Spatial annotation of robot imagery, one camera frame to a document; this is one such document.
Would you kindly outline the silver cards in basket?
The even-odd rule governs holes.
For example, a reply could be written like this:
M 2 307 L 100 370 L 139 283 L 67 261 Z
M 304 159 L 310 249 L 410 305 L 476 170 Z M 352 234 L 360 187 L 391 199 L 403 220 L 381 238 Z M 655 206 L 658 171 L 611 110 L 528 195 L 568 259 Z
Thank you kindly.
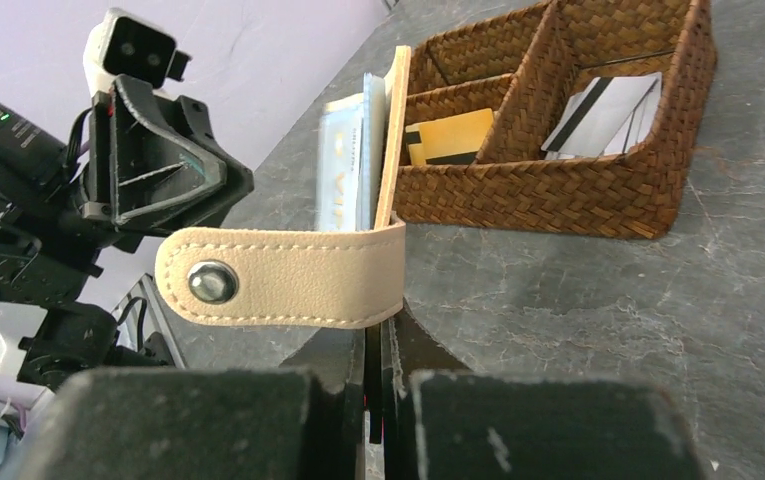
M 662 90 L 660 72 L 596 77 L 569 98 L 540 150 L 547 160 L 627 153 L 651 132 Z

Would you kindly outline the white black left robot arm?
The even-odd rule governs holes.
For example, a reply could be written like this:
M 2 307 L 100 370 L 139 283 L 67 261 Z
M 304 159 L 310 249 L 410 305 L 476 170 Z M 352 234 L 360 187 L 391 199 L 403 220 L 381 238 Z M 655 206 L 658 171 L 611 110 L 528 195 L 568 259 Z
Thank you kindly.
M 254 187 L 207 105 L 132 76 L 96 94 L 61 141 L 0 103 L 0 375 L 49 390 L 96 367 L 164 367 L 121 319 L 81 301 L 102 251 L 219 226 Z

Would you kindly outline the brown woven divided basket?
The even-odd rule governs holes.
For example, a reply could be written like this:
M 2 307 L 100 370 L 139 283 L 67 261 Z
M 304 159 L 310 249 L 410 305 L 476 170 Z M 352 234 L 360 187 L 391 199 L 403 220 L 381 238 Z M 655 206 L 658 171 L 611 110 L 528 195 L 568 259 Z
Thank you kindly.
M 434 35 L 412 54 L 407 123 L 482 108 L 495 121 L 466 165 L 400 161 L 411 223 L 655 239 L 673 225 L 717 49 L 707 1 L 543 1 Z M 647 137 L 609 156 L 548 160 L 569 97 L 598 76 L 661 73 Z

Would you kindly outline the yellow cards in basket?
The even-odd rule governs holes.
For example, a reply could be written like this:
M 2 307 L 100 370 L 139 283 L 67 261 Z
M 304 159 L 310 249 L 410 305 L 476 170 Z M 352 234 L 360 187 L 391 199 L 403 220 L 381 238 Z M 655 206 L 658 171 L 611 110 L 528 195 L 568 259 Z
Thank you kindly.
M 484 108 L 408 125 L 405 142 L 410 164 L 472 164 L 493 122 L 494 111 Z

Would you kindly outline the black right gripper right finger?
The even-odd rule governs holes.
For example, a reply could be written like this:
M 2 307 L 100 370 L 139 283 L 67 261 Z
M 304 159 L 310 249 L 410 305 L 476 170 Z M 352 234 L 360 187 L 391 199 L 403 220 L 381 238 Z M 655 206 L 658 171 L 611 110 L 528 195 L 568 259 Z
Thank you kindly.
M 670 396 L 604 376 L 470 371 L 402 310 L 381 327 L 390 479 L 702 479 Z

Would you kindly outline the beige leather card holder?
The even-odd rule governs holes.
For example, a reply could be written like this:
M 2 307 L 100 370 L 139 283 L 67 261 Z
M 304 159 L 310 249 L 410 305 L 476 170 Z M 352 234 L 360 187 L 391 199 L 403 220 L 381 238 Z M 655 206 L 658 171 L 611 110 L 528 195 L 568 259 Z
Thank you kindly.
M 396 47 L 386 75 L 390 117 L 373 229 L 179 230 L 160 245 L 154 267 L 175 313 L 211 326 L 361 329 L 402 309 L 406 225 L 393 203 L 411 57 L 411 47 Z

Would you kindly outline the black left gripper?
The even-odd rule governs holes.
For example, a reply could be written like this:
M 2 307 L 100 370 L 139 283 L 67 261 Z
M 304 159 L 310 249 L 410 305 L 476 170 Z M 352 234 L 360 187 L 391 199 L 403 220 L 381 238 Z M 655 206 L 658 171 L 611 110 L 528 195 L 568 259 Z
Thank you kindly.
M 219 228 L 254 189 L 252 171 L 214 138 L 202 101 L 159 97 L 121 75 L 76 122 L 90 128 L 83 170 L 79 128 L 68 143 L 40 132 L 24 153 L 26 120 L 0 104 L 0 302 L 44 311 L 37 331 L 17 339 L 16 378 L 49 389 L 99 366 L 169 365 L 143 341 L 120 346 L 111 315 L 80 303 L 81 291 L 100 275 L 103 249 Z

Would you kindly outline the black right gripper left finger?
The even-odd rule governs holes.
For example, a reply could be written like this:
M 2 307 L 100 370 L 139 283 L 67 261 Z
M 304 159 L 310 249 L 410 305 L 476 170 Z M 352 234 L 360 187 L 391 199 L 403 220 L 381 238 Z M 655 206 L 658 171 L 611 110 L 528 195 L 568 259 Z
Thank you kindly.
M 355 479 L 362 331 L 324 329 L 275 369 L 97 369 L 30 427 L 17 479 Z

